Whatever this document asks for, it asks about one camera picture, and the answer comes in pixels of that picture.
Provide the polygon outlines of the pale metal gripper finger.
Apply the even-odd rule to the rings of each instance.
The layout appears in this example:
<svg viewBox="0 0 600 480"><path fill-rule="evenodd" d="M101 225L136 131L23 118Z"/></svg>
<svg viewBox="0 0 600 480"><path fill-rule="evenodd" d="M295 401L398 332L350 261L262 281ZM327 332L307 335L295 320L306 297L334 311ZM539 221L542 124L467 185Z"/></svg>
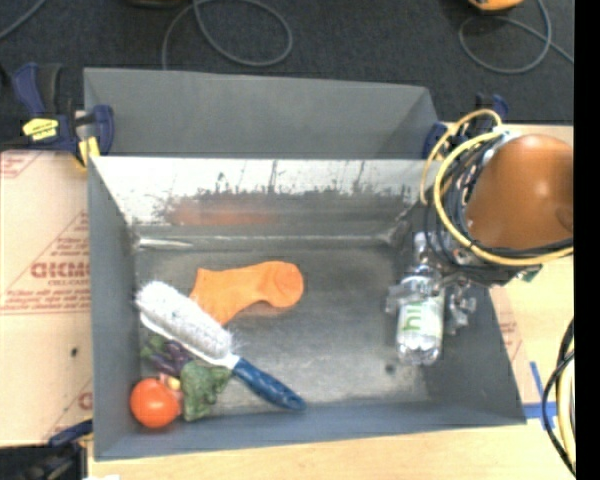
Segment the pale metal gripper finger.
<svg viewBox="0 0 600 480"><path fill-rule="evenodd" d="M477 301L470 294L470 285L456 284L446 290L444 306L444 333L455 335L469 326L476 311Z"/></svg>
<svg viewBox="0 0 600 480"><path fill-rule="evenodd" d="M402 305L401 300L404 296L404 288L405 286L401 283L388 288L384 307L388 315L396 316L398 314L399 308Z"/></svg>

